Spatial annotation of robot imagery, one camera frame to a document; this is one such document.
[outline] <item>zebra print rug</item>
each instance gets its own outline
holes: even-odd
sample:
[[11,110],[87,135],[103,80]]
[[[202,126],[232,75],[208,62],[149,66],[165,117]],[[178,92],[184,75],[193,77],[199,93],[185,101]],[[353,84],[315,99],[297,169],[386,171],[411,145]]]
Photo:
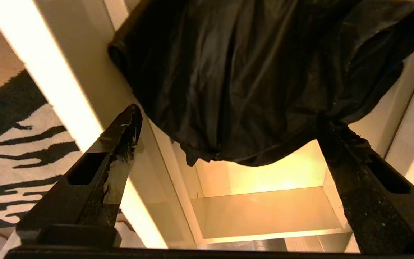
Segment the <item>zebra print rug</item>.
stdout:
[[26,70],[0,87],[0,228],[18,223],[80,156]]

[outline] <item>carpet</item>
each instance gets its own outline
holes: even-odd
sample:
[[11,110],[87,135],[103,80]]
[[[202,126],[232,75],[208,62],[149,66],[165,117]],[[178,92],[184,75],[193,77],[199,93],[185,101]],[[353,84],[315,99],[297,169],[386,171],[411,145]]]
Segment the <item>carpet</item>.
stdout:
[[0,87],[0,228],[14,226],[81,152],[26,70]]

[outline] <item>wooden shelf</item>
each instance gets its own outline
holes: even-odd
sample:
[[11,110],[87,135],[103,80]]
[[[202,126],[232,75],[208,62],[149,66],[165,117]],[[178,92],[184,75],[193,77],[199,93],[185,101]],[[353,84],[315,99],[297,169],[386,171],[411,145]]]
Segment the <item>wooden shelf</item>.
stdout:
[[191,200],[202,243],[343,233],[322,187]]

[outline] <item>black fabric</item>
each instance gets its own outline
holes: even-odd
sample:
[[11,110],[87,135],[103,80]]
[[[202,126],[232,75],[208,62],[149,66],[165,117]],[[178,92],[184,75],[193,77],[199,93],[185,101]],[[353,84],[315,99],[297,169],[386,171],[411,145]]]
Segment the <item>black fabric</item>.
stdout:
[[273,163],[352,123],[414,51],[414,2],[146,0],[109,46],[150,119],[187,162]]

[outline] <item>black and white rug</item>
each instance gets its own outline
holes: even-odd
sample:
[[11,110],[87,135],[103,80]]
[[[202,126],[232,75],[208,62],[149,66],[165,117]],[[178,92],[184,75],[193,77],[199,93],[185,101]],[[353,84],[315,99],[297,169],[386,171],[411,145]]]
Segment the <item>black and white rug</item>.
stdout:
[[0,87],[0,228],[18,223],[80,156],[27,71]]

